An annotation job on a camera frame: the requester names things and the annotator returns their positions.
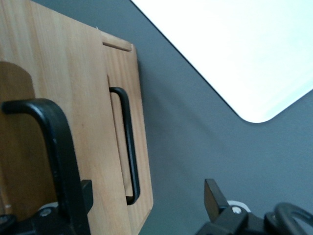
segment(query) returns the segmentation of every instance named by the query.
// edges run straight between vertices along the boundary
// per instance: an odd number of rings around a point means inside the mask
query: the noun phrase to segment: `black metal frame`
[[[1,109],[5,114],[29,114],[38,122],[58,200],[58,208],[50,208],[49,216],[42,216],[43,209],[32,218],[11,226],[7,234],[23,234],[29,229],[33,234],[41,234],[37,231],[40,230],[44,234],[90,235],[87,212],[93,205],[92,184],[90,180],[80,181],[72,135],[62,109],[48,99],[8,101],[1,104]],[[49,225],[45,228],[43,220],[47,219]]]
[[[239,206],[230,206],[213,179],[204,182],[204,204],[210,221],[197,235],[307,235],[294,217],[313,227],[313,215],[289,203],[256,217]]]

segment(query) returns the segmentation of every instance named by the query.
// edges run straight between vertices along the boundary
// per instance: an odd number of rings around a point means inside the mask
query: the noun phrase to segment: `black handle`
[[[120,87],[110,87],[110,92],[118,94],[118,97],[120,98],[121,106],[122,106],[124,131],[125,131],[125,138],[126,138],[129,167],[130,167],[130,172],[131,172],[132,189],[133,189],[133,196],[126,196],[126,201],[127,201],[127,205],[132,205],[136,202],[136,200],[140,196],[140,185],[139,185],[136,153],[135,153],[135,146],[134,146],[131,109],[130,109],[127,93],[124,89]]]
[[[307,235],[294,218],[313,227],[313,215],[290,203],[279,203],[274,210],[278,228],[284,235]]]
[[[48,99],[8,101],[1,108],[5,114],[29,114],[39,123],[59,203],[58,214],[78,235],[90,234],[72,135],[62,109]]]

